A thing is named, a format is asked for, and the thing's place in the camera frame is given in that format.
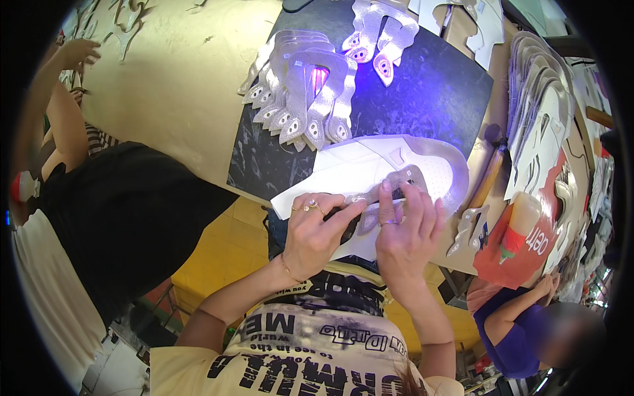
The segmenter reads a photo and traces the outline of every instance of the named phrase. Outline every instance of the purple shirt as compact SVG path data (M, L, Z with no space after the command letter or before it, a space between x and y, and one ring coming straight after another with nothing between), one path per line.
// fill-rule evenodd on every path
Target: purple shirt
M489 358L507 378L527 378L537 374L539 370L540 361L533 355L527 334L535 330L537 323L535 315L540 311L541 306L533 304L522 312L508 334L495 347L484 331L484 320L505 302L527 291L529 289L526 288L517 290L503 288L474 314L478 332Z

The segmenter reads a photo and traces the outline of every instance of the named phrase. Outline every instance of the worktable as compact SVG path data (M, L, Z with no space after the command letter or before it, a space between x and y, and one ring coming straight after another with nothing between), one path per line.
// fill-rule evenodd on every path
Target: worktable
M114 17L110 1L101 1L93 18L99 22L93 40L101 41ZM109 38L100 48L101 60L85 71L88 90L82 110L87 122L125 141L140 141L185 164L197 176L264 205L268 202L227 185L227 174L243 110L238 86L263 45L281 10L279 0L213 0L192 8L191 0L150 0L143 26L132 40L122 65L119 43ZM434 15L442 23L445 6ZM465 40L476 25L461 7L454 7L444 38L469 58ZM489 124L506 129L510 40L517 32L505 19L506 43L496 45L491 58L493 90L478 138L469 155L470 181L465 202L477 188L493 147L483 140ZM580 217L588 185L583 143L573 123L564 151L578 183L580 197L571 217ZM508 172L501 172L486 198L489 230L507 203L503 201ZM449 219L431 262L468 274L473 252L464 249L445 257L453 244L463 206ZM571 233L578 228L573 224ZM537 271L536 279L541 273Z

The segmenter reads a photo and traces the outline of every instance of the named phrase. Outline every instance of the wooden handle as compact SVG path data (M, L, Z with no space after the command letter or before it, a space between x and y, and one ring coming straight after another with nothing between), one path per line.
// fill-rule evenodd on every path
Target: wooden handle
M493 153L491 161L489 162L489 166L486 168L486 172L484 173L484 177L482 178L482 182L475 191L473 198L471 198L471 202L469 202L469 208L481 208L484 204L484 200L486 199L487 195L489 195L489 190L491 190L493 182L498 177L498 173L500 172L500 167L502 166L502 161L504 160L505 150L506 147L502 147L498 148Z
M606 128L614 129L614 122L612 121L612 116L606 112L602 112L598 108L587 106L586 117L588 117L590 120L600 123Z

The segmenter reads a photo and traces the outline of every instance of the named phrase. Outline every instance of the yellow floor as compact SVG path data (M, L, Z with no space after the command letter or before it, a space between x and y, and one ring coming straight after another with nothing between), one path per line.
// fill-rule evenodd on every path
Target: yellow floor
M178 304L193 311L214 291L249 274L268 262L267 234L262 220L266 216L256 202L239 197L225 213L209 224L196 249L172 276ZM451 320L456 349L462 343L469 349L479 339L476 324L466 310L448 307L437 290L444 278L438 267L428 264L425 279L436 300ZM386 307L387 317L401 329L410 353L420 351L420 344L407 311L393 302Z

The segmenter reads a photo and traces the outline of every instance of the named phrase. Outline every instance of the gold bracelet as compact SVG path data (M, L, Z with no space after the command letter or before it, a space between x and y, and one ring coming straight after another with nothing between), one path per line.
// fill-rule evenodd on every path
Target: gold bracelet
M286 262L284 261L284 252L282 252L280 254L280 258L281 258L281 264L284 267L284 271L286 271L286 273L288 274L288 276L290 276L291 278L293 278L293 280L297 283L302 283L303 281L300 281L299 279L295 278L293 276L293 274L290 273L290 270L288 269L288 266L286 265Z

